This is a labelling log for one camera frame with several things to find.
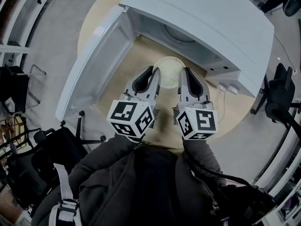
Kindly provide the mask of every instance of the strap buckle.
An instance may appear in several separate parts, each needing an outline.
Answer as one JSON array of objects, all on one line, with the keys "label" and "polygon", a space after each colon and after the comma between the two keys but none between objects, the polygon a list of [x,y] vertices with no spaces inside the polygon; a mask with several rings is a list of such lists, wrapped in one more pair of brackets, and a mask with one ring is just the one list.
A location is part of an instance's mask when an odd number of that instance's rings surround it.
[{"label": "strap buckle", "polygon": [[78,203],[75,200],[73,200],[73,199],[63,199],[61,201],[59,210],[74,213],[74,216],[75,216],[77,208],[78,208]]}]

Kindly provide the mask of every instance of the black cable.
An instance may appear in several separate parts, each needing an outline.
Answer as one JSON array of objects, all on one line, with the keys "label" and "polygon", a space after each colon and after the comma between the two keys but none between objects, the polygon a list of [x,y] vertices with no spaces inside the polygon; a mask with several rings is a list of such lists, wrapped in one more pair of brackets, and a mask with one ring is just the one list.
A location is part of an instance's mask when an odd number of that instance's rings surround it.
[{"label": "black cable", "polygon": [[280,40],[277,38],[277,36],[276,36],[275,34],[274,34],[274,36],[275,36],[275,38],[278,40],[278,42],[280,43],[280,45],[282,46],[282,48],[284,49],[284,52],[286,53],[286,56],[287,56],[289,62],[291,63],[291,65],[292,65],[292,67],[294,68],[294,70],[296,71],[296,68],[295,68],[295,66],[293,66],[293,64],[292,64],[292,62],[291,62],[291,60],[290,60],[290,58],[289,58],[289,56],[288,56],[288,54],[287,54],[287,52],[286,52],[286,49],[284,48],[284,46],[282,45],[282,43],[280,42]]},{"label": "black cable", "polygon": [[199,168],[201,168],[202,170],[209,172],[215,176],[221,177],[221,178],[225,178],[225,179],[229,179],[231,181],[246,185],[246,186],[251,186],[246,180],[242,179],[242,178],[238,178],[235,176],[230,176],[230,175],[226,175],[226,174],[222,174],[222,173],[218,173],[216,171],[210,170],[208,168],[206,168],[205,166],[201,165],[196,159],[194,159],[194,157],[189,153],[189,151],[187,150],[185,143],[183,143],[184,146],[184,151],[188,157],[188,159],[190,161],[192,161],[195,165],[197,165]]}]

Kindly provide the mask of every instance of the backpack strap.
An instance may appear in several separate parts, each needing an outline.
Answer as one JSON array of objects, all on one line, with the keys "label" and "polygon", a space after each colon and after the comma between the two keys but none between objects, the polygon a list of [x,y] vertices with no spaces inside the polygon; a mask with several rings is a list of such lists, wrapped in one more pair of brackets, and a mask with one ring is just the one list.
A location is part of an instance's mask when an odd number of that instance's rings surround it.
[{"label": "backpack strap", "polygon": [[73,199],[68,173],[63,165],[54,163],[54,167],[60,179],[62,200],[60,204],[52,208],[49,217],[49,226],[82,226],[79,205]]}]

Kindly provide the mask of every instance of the white cube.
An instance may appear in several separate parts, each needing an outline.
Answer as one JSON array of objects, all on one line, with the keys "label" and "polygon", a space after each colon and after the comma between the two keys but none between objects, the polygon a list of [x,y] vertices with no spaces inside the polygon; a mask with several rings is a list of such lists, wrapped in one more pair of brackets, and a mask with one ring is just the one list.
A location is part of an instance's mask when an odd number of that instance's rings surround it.
[{"label": "white cube", "polygon": [[114,100],[107,121],[117,134],[141,138],[155,117],[149,102]]},{"label": "white cube", "polygon": [[176,119],[185,140],[205,140],[218,132],[214,110],[185,107]]}]

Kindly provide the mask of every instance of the white cable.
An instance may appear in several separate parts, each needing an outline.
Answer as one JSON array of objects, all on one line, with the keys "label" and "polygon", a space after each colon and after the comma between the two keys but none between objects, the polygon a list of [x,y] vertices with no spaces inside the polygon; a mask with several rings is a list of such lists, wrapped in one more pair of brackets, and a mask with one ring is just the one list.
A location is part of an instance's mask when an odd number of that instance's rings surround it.
[{"label": "white cable", "polygon": [[223,113],[222,113],[222,118],[219,120],[219,124],[221,123],[221,121],[224,119],[225,117],[225,97],[226,97],[226,92],[224,92],[224,100],[223,100]]}]

